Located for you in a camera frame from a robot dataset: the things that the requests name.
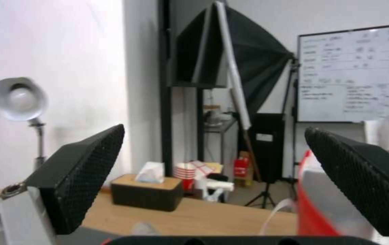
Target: tripod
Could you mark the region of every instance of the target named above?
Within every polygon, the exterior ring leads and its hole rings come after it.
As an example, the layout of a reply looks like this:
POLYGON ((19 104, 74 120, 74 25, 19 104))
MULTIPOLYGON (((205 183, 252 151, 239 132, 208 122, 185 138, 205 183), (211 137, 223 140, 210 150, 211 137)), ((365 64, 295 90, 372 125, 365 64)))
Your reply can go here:
POLYGON ((263 198, 263 204, 261 205, 261 208, 266 208, 267 205, 267 199, 272 203, 273 206, 276 206, 276 203, 273 201, 272 196, 269 193, 270 184, 266 183, 266 189, 262 191, 258 196, 250 200, 248 203, 246 203, 246 207, 251 205, 254 201, 258 200, 258 198, 263 198))

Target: black speaker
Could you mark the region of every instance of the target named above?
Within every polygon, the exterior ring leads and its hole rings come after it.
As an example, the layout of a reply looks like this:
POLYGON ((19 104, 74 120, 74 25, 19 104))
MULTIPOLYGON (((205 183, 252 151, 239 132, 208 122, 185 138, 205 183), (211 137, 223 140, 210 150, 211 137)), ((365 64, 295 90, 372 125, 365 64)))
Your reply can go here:
MULTIPOLYGON (((249 137, 263 182, 275 183, 282 178, 284 130, 285 120, 281 113, 257 113, 252 118, 249 137)), ((248 150, 241 130, 238 150, 248 150)))

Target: light stand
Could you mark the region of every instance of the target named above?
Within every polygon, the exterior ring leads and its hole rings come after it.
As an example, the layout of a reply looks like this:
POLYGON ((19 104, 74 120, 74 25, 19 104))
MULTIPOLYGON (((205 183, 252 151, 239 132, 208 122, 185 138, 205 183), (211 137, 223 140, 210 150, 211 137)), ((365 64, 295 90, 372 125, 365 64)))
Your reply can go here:
MULTIPOLYGON (((285 118, 285 110, 286 110, 286 105, 287 105, 287 100, 288 100, 288 94, 290 92, 291 80, 292 80, 293 75, 297 74, 299 67, 300 67, 299 60, 296 59, 295 57, 293 57, 293 59, 291 61, 290 73, 288 74, 288 82, 287 82, 287 89, 285 91, 285 99, 284 99, 283 106, 282 106, 282 114, 283 114, 284 120, 286 119, 285 118)), ((294 188, 294 184, 296 183, 295 176, 294 176, 294 172, 295 172, 294 169, 296 166, 295 163, 296 163, 296 121, 297 121, 296 109, 297 108, 295 105, 296 105, 296 101, 297 101, 297 79, 294 79, 293 87, 294 87, 294 106, 291 109, 291 116, 293 117, 293 131, 292 131, 293 157, 292 157, 292 168, 291 168, 292 173, 291 173, 291 176, 288 177, 288 183, 290 184, 290 197, 292 199, 296 200, 297 193, 296 193, 296 190, 294 188)))

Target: desk lamp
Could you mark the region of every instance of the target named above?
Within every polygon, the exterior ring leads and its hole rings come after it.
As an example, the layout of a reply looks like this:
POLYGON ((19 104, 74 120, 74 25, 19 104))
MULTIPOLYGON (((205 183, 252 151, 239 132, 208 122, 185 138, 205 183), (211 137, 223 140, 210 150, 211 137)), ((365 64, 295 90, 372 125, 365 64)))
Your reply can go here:
POLYGON ((44 124, 40 116, 47 106, 42 89, 29 78, 8 78, 0 80, 0 115, 12 121, 28 121, 38 137, 38 157, 35 169, 44 161, 44 124))

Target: wooden lid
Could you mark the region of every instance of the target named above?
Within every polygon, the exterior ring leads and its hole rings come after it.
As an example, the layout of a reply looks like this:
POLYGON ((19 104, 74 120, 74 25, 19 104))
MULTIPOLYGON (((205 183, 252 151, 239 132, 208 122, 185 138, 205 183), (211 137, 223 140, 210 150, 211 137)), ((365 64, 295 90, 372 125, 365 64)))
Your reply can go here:
POLYGON ((135 181, 137 174, 125 174, 121 177, 112 180, 112 185, 129 185, 142 188, 153 188, 162 190, 173 190, 181 182, 178 178, 165 177, 163 183, 144 183, 135 181))

